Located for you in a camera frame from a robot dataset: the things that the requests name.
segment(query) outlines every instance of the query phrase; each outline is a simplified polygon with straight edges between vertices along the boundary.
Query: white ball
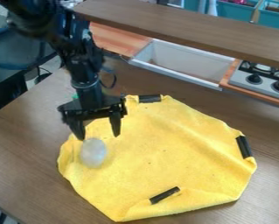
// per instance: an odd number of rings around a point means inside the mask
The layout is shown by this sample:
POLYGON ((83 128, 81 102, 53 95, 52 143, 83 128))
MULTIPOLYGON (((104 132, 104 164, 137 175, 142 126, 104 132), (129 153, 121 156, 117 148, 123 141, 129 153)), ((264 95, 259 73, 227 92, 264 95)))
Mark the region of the white ball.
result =
POLYGON ((106 144, 97 138, 89 138, 83 142, 80 160, 89 168, 99 167, 107 155, 106 144))

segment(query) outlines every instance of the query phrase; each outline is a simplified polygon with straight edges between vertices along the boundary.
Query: wooden counter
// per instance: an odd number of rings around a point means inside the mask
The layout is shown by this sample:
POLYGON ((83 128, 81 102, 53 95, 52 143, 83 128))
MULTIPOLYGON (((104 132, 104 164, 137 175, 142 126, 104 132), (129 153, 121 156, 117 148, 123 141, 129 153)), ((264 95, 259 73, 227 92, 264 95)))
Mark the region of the wooden counter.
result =
POLYGON ((279 30, 139 0, 87 0, 74 10, 114 28, 279 67, 279 30))
POLYGON ((95 44, 126 59, 131 58, 151 42, 151 38, 129 31, 122 31, 103 24, 90 23, 95 44))
MULTIPOLYGON (((279 224, 279 108, 122 61, 111 60, 108 67, 113 67, 118 76, 115 93, 171 95, 241 130, 259 165, 235 203, 130 223, 279 224)), ((69 79, 59 70, 0 111, 0 207, 22 223, 113 223, 58 173, 59 147, 70 131, 56 107, 70 100, 68 89, 69 79)))

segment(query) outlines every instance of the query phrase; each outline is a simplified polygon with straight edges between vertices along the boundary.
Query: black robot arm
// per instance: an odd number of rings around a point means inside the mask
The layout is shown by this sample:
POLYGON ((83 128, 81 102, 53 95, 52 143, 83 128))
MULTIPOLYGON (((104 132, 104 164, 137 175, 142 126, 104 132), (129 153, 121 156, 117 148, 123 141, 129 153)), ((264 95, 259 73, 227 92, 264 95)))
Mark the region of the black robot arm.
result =
POLYGON ((57 0, 0 0, 9 10, 8 24, 24 35, 46 40, 62 58, 72 77, 78 98, 58 107, 64 123, 80 139, 85 138, 83 121, 108 117, 114 135, 121 133, 121 119, 127 115, 123 97, 104 94, 99 72, 104 62, 89 22, 57 0))

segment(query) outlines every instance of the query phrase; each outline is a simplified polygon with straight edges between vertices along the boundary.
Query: black cable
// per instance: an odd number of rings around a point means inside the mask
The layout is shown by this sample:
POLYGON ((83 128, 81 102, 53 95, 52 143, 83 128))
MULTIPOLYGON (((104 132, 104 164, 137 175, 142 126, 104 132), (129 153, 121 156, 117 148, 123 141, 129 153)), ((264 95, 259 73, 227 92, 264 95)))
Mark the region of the black cable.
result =
POLYGON ((38 67, 39 69, 41 69, 41 70, 44 70, 44 71, 46 71, 46 72, 48 72, 49 74, 51 74, 51 72, 49 71, 49 70, 47 70, 47 69, 45 69, 45 68, 43 68, 43 67, 38 67))
POLYGON ((111 84, 109 87, 107 87, 107 86, 100 80, 101 85, 102 85, 103 87, 105 87, 105 88, 114 88, 114 86, 115 86, 115 84, 116 84, 116 82, 117 82, 117 76, 116 76, 116 74, 114 73, 113 70, 108 69, 108 68, 106 68, 106 67, 103 67, 102 70, 104 70, 104 71, 107 72, 108 74, 112 74, 112 75, 113 75, 113 82, 112 82, 112 84, 111 84))

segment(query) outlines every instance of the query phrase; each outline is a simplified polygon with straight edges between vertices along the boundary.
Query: yellow towel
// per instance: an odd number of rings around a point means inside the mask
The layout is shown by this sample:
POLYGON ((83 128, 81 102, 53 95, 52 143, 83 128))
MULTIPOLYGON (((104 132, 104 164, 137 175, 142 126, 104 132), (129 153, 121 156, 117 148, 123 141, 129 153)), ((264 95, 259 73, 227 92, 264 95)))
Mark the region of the yellow towel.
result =
POLYGON ((243 158, 242 134, 170 96, 139 103, 127 97, 129 114, 113 137, 108 118, 87 126, 87 138, 100 138, 108 155, 100 168, 80 161, 82 142, 71 135, 62 145, 60 173, 74 190, 113 221, 177 214, 237 200, 256 169, 243 158), (151 204, 150 199, 179 192, 151 204))

